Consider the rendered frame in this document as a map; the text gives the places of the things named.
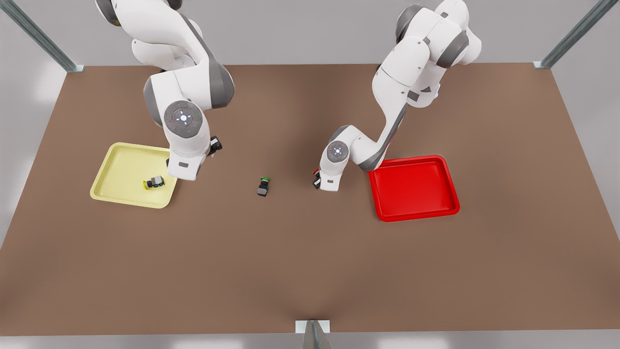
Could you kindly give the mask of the silver frame post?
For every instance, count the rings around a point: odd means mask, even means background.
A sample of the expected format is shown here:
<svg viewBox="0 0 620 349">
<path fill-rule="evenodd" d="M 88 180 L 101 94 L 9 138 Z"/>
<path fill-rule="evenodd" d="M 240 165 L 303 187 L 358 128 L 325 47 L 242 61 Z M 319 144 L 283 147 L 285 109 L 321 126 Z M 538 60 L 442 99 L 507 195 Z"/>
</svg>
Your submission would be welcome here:
<svg viewBox="0 0 620 349">
<path fill-rule="evenodd" d="M 55 62 L 67 73 L 79 73 L 85 69 L 84 65 L 75 64 L 59 46 L 29 18 L 29 16 L 14 2 L 14 0 L 0 0 L 2 9 L 30 38 L 32 38 Z"/>
<path fill-rule="evenodd" d="M 534 68 L 552 68 L 618 2 L 619 0 L 598 0 L 573 29 L 541 61 L 533 62 Z"/>
<path fill-rule="evenodd" d="M 332 349 L 326 333 L 330 333 L 329 320 L 296 320 L 296 333 L 303 333 L 302 349 Z"/>
</svg>

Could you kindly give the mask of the red tray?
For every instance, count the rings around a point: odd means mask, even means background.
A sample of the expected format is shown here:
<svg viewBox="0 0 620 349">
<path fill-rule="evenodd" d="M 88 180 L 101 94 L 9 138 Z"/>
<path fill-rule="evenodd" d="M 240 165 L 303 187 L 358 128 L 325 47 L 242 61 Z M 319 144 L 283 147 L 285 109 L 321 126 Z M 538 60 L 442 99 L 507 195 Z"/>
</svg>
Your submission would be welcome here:
<svg viewBox="0 0 620 349">
<path fill-rule="evenodd" d="M 388 159 L 368 174 L 381 221 L 451 216 L 460 210 L 447 162 L 439 155 Z"/>
</svg>

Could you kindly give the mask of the yellow tray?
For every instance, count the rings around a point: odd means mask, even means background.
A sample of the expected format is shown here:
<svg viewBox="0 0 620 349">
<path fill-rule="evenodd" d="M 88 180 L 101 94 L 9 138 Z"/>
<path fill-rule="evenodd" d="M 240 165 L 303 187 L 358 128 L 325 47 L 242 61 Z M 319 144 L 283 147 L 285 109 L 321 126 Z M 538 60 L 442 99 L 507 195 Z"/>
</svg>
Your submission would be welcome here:
<svg viewBox="0 0 620 349">
<path fill-rule="evenodd" d="M 117 142 L 104 158 L 90 189 L 91 198 L 100 201 L 149 208 L 164 208 L 177 183 L 168 175 L 169 149 Z M 145 190 L 142 182 L 162 176 L 165 185 Z"/>
</svg>

